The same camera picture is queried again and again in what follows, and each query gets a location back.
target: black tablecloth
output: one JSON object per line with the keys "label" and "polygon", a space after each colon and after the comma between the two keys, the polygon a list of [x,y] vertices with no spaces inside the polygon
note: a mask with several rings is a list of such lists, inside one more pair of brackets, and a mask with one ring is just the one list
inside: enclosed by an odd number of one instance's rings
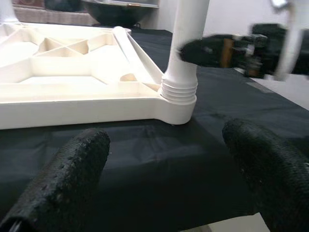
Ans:
{"label": "black tablecloth", "polygon": [[[135,40],[165,71],[166,31],[138,30]],[[232,69],[198,69],[192,120],[109,122],[0,131],[0,217],[69,138],[101,127],[111,153],[86,231],[176,231],[255,213],[221,129],[246,118],[309,153],[309,112],[275,93],[263,93]]]}

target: white plastic frame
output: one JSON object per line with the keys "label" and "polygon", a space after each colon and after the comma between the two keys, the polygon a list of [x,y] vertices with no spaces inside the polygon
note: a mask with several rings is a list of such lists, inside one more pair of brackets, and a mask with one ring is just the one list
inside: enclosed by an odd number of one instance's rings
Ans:
{"label": "white plastic frame", "polygon": [[[177,49],[202,37],[208,4],[179,0],[164,76],[127,34],[126,46],[151,77],[143,81],[136,75],[142,68],[136,70],[136,60],[125,57],[123,40],[117,42],[111,29],[18,23],[11,1],[1,0],[0,49],[16,41],[38,49],[0,64],[0,129],[150,118],[188,122],[197,100],[197,67],[182,62]],[[93,47],[112,52],[95,54]]]}

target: white wall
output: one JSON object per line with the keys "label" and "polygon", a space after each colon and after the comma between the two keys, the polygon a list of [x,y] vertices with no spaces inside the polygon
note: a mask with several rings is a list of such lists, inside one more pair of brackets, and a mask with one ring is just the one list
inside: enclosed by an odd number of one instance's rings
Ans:
{"label": "white wall", "polygon": [[[142,26],[173,31],[177,1],[161,0]],[[287,13],[275,14],[270,0],[210,0],[204,34],[247,34],[251,24],[263,22],[286,25]]]}

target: black foam pad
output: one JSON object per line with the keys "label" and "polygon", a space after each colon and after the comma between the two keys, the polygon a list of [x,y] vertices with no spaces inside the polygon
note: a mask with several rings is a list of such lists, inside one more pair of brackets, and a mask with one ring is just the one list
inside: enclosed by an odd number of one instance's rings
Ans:
{"label": "black foam pad", "polygon": [[309,160],[270,130],[246,120],[223,137],[272,232],[309,231]]}
{"label": "black foam pad", "polygon": [[109,147],[102,129],[88,129],[71,139],[30,182],[0,232],[9,231],[16,221],[24,228],[18,231],[83,231]]}

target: floor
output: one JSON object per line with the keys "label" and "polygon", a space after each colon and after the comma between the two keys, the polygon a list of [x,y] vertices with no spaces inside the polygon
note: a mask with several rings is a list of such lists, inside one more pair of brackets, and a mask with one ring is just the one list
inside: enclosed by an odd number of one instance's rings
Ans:
{"label": "floor", "polygon": [[273,92],[309,110],[309,79],[307,76],[291,74],[285,82],[274,81],[270,75],[266,75],[265,79],[252,79]]}
{"label": "floor", "polygon": [[183,232],[270,232],[260,214],[237,217]]}

